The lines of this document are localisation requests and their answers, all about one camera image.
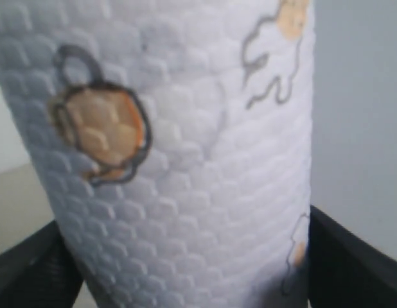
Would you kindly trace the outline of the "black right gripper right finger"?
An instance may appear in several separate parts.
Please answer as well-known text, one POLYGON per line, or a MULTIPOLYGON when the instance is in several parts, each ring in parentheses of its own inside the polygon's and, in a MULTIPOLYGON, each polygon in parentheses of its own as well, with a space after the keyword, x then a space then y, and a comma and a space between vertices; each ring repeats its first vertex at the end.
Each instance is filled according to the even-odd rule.
POLYGON ((308 299, 312 307, 397 307, 397 261, 312 206, 308 299))

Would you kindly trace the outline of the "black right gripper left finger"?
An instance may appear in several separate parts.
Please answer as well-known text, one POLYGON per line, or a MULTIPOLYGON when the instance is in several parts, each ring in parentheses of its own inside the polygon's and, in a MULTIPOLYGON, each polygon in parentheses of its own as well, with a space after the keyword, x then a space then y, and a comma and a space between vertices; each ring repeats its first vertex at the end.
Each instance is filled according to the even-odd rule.
POLYGON ((0 254, 0 307, 72 307, 83 282, 55 221, 0 254))

